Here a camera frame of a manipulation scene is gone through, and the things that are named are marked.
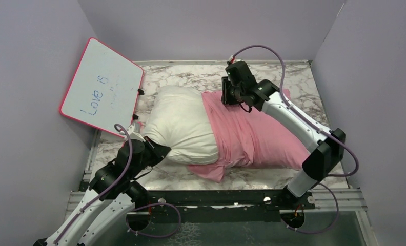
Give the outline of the pink floral pillowcase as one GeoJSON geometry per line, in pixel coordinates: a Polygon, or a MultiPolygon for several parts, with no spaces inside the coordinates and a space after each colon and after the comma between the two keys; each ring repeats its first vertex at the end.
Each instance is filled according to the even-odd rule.
{"type": "Polygon", "coordinates": [[[193,174],[220,183],[230,168],[290,168],[300,170],[310,155],[302,142],[264,112],[224,105],[221,92],[201,95],[218,147],[218,160],[188,165],[193,174]]]}

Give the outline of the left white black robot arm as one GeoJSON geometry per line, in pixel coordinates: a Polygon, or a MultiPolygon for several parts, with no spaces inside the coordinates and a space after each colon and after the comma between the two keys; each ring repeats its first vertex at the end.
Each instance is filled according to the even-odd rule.
{"type": "Polygon", "coordinates": [[[119,196],[123,196],[132,209],[143,209],[148,204],[148,195],[137,179],[143,169],[159,164],[170,151],[170,147],[148,137],[126,141],[117,156],[95,173],[84,198],[68,220],[56,233],[39,239],[35,245],[77,245],[92,222],[119,196]]]}

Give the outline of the white pillow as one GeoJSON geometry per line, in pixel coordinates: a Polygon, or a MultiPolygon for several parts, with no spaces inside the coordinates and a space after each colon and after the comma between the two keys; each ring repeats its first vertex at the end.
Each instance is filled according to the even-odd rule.
{"type": "Polygon", "coordinates": [[[171,149],[167,163],[209,165],[219,158],[201,92],[193,88],[161,87],[142,135],[171,149]]]}

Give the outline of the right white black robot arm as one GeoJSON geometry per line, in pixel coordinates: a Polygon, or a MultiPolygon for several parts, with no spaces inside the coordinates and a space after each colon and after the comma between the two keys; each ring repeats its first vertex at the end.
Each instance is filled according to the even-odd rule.
{"type": "Polygon", "coordinates": [[[281,87],[264,79],[257,82],[247,63],[237,61],[226,67],[227,75],[222,78],[221,101],[225,105],[249,106],[281,123],[309,151],[302,169],[283,188],[282,204],[293,209],[302,201],[302,196],[326,178],[343,158],[342,144],[345,133],[341,129],[332,131],[290,103],[281,87]]]}

